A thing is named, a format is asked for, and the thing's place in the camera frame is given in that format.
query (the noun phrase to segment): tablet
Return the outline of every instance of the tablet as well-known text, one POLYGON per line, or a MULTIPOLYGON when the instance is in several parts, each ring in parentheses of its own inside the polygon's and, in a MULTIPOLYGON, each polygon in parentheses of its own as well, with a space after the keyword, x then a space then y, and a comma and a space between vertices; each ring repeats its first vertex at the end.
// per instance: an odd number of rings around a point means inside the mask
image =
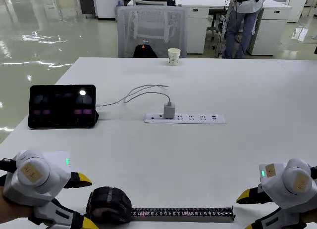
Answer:
POLYGON ((97 119, 94 85, 31 86, 30 128, 91 128, 97 119))

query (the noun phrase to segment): white cable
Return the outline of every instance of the white cable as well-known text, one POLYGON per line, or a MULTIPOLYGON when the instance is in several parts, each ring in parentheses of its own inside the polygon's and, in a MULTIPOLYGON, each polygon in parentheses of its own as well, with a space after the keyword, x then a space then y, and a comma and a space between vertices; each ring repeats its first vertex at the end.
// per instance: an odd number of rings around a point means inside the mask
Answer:
POLYGON ((131 100, 135 99, 136 97, 139 97, 143 94, 162 94, 162 95, 165 95, 167 98, 168 98, 168 103, 170 103, 170 97, 167 95, 167 94, 164 94, 164 93, 161 93, 161 92, 144 92, 144 93, 141 93, 141 94, 138 94, 137 96, 129 99, 128 101, 124 101, 124 103, 129 103, 131 100))
POLYGON ((139 93, 139 92, 141 92, 141 91, 144 90, 144 89, 148 89, 148 88, 152 88, 152 87, 168 87, 168 86, 166 86, 166 85, 161 85, 161 84, 158 84, 158 85, 147 84, 147 85, 139 86, 139 87, 133 88, 133 89, 132 89, 125 97, 123 97, 122 99, 120 99, 120 100, 118 100, 118 101, 116 101, 116 102, 114 102, 114 103, 110 103, 110 104, 102 104, 102 105, 97 105, 97 104, 96 104, 96 108, 105 107, 105 106, 114 105, 114 104, 118 104, 119 102, 121 102, 121 101, 123 101, 123 100, 124 100, 124 102, 125 102, 125 100, 126 100, 127 97, 130 97, 130 96, 132 96, 132 95, 135 95, 136 93, 139 93))

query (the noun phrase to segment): tape measure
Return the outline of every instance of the tape measure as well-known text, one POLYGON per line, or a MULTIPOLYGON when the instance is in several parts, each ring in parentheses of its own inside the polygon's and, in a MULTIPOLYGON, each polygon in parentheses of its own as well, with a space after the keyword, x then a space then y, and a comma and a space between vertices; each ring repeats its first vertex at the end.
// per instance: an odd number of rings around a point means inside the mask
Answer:
POLYGON ((118 188, 95 189, 87 204, 87 217, 96 223, 130 221, 230 223, 233 208, 132 208, 128 196, 118 188))

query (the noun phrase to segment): paper cup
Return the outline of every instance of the paper cup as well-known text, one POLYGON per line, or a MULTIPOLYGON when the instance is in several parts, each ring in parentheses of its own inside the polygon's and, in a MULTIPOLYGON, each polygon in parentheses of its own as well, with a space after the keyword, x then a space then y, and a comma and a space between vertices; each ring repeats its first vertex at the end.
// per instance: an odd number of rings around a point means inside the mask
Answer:
POLYGON ((179 48, 169 48, 168 49, 168 63, 172 66, 176 66, 179 64, 179 55, 180 49, 179 48))

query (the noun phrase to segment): jeans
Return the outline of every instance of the jeans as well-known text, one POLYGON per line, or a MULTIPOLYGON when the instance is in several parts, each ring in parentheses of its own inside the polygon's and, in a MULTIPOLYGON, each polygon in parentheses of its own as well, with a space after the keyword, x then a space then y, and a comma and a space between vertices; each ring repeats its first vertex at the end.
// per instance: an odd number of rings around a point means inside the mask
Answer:
POLYGON ((235 37, 239 32, 242 20, 243 20, 243 33, 240 41, 239 49, 235 54, 235 58, 244 58, 247 48, 249 46, 254 24, 257 20, 260 11, 254 13, 238 13, 232 9, 230 13, 229 22, 227 24, 226 33, 226 50, 223 53, 222 58, 232 58, 233 45, 235 37))

